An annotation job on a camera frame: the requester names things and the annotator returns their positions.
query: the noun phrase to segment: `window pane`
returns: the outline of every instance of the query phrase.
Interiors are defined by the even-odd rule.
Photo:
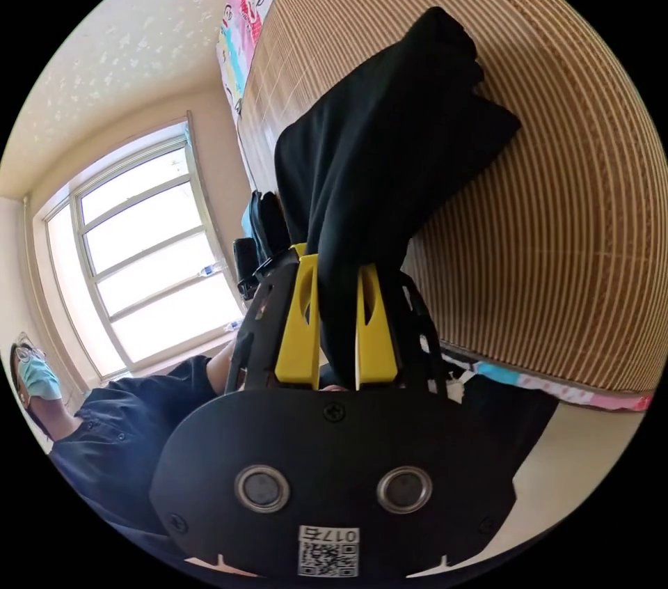
[[[86,234],[95,271],[100,273],[201,224],[190,183],[165,190]]]
[[[168,152],[140,166],[136,166],[81,198],[83,223],[87,224],[118,206],[126,199],[136,197],[145,190],[188,173],[186,153],[183,148]]]
[[[116,336],[132,361],[140,361],[241,315],[225,277],[203,278],[113,323]]]
[[[113,315],[195,276],[214,259],[206,234],[197,234],[121,269],[97,287],[107,312]]]
[[[47,224],[54,271],[74,329],[101,375],[116,373],[126,366],[116,352],[86,287],[79,265],[70,208],[57,213]]]

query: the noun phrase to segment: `ceiling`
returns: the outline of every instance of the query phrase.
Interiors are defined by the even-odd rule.
[[[21,198],[69,148],[124,114],[220,80],[224,8],[225,0],[104,0],[30,92],[2,158],[0,196]]]

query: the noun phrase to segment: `bamboo mat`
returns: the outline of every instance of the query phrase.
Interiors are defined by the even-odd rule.
[[[275,189],[282,130],[435,5],[474,39],[481,94],[523,124],[409,249],[440,337],[517,370],[652,391],[668,354],[668,164],[627,74],[563,0],[275,0],[239,119],[252,181]]]

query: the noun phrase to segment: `black bag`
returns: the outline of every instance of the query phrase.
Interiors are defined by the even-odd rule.
[[[245,230],[250,224],[251,232],[248,234],[246,231],[246,236],[251,236],[255,241],[257,259],[260,263],[280,255],[291,245],[283,211],[278,197],[273,192],[265,192],[263,195],[255,190],[241,224],[246,228]]]
[[[292,243],[278,197],[255,190],[241,218],[246,238],[233,244],[239,292],[249,301],[262,280],[262,271],[289,250]]]

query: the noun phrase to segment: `water bottle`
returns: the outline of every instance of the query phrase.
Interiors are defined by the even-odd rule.
[[[200,271],[199,276],[202,278],[208,278],[214,274],[219,274],[224,268],[224,262],[215,262],[214,264],[210,264],[208,267],[204,267]]]
[[[236,331],[240,326],[243,320],[233,320],[225,325],[225,331]]]

